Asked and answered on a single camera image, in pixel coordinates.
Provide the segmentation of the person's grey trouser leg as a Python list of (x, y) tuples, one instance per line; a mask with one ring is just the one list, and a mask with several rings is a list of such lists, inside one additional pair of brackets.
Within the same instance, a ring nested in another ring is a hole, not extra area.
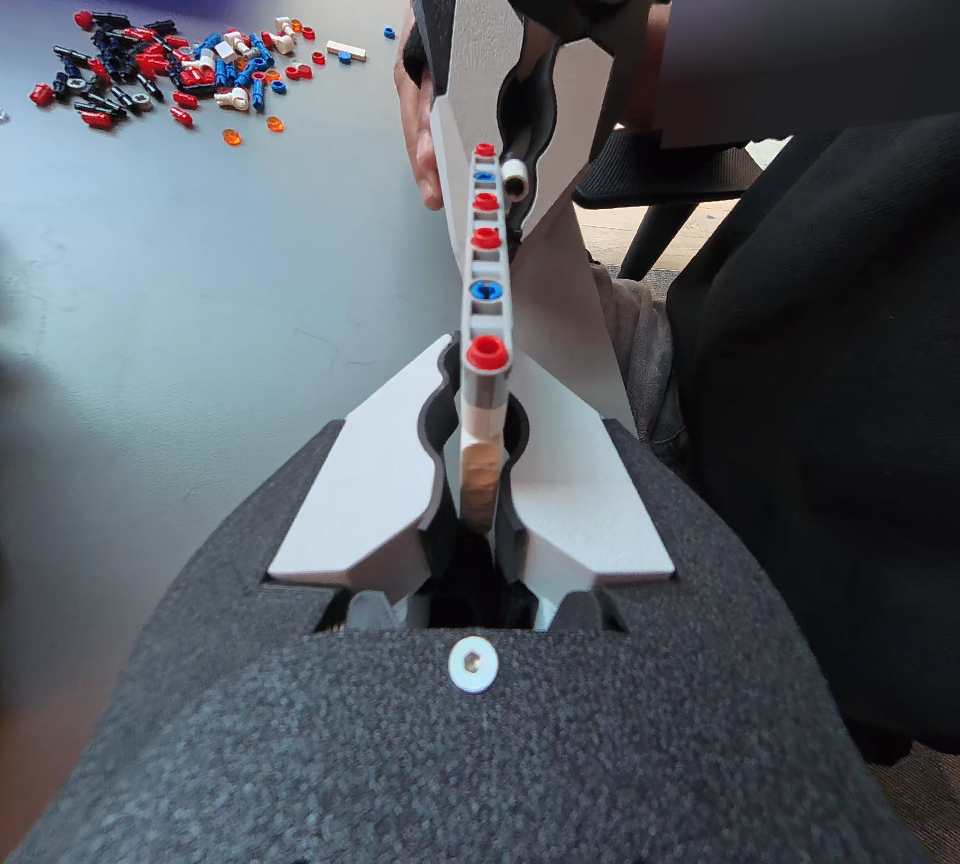
[(620, 279), (598, 262), (591, 274), (639, 438), (676, 473), (687, 464), (689, 440), (673, 375), (666, 303), (644, 282)]

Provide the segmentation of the person's right hand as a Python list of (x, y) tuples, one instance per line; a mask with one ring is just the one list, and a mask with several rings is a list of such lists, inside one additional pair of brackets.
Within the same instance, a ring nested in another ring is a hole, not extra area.
[(406, 154), (414, 181), (426, 209), (441, 210), (444, 199), (430, 124), (433, 102), (431, 74), (425, 67), (421, 73), (420, 84), (417, 84), (407, 73), (403, 60), (405, 44), (413, 24), (413, 14), (409, 13), (397, 38), (393, 80), (399, 100)]

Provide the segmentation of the white grey lego panel assembly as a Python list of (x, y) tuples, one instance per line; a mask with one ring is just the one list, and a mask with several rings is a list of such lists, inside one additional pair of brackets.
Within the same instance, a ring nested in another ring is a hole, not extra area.
[(497, 510), (513, 366), (507, 200), (495, 146), (472, 153), (466, 192), (461, 308), (460, 517), (491, 531)]

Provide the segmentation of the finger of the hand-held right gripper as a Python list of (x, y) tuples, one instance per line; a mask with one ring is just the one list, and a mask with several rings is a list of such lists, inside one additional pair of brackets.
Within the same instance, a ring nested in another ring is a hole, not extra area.
[(475, 146), (489, 142), (497, 153), (519, 151), (529, 130), (504, 137), (498, 101), (522, 54), (524, 23), (509, 0), (455, 0), (446, 91), (431, 109), (443, 206), (459, 270), (465, 268), (470, 172)]
[(515, 71), (515, 151), (527, 174), (515, 205), (521, 244), (555, 215), (603, 147), (640, 69), (650, 4), (626, 4), (565, 42), (525, 17)]

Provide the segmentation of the pile of small lego pieces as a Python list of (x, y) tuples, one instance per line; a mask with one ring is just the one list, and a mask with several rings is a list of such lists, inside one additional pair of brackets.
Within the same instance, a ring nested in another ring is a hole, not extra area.
[(137, 23), (114, 11), (78, 10), (75, 24), (92, 50), (54, 44), (56, 69), (28, 93), (42, 110), (71, 108), (86, 127), (111, 131), (161, 108), (191, 129), (210, 101), (234, 114), (267, 118), (274, 97), (296, 81), (311, 80), (327, 55), (312, 48), (316, 30), (280, 16), (273, 29), (245, 33), (229, 26), (192, 41), (174, 19)]

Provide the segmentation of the person's black top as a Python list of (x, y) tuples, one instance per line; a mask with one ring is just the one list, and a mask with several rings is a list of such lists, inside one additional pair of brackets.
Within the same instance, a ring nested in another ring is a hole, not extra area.
[(780, 151), (673, 282), (694, 486), (848, 728), (959, 747), (959, 116)]

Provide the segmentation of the person's right forearm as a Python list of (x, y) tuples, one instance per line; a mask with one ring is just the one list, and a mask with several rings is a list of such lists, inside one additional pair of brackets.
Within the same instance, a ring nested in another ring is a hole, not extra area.
[(654, 137), (659, 133), (654, 128), (654, 111), (670, 11), (671, 3), (655, 3), (650, 8), (642, 42), (640, 67), (628, 102), (619, 118), (619, 122), (625, 127), (647, 137)]

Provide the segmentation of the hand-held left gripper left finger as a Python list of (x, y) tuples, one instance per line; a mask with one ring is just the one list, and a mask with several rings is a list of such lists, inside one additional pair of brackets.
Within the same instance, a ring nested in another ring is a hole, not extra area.
[(442, 335), (345, 418), (272, 579), (394, 604), (445, 574), (457, 543), (444, 450), (459, 423), (459, 345)]

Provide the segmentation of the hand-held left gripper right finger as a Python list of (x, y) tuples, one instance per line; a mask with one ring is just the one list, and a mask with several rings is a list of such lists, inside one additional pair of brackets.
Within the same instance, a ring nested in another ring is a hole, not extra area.
[(504, 466), (496, 556), (554, 614), (570, 593), (672, 576), (675, 566), (604, 420), (525, 354), (510, 396), (518, 443)]

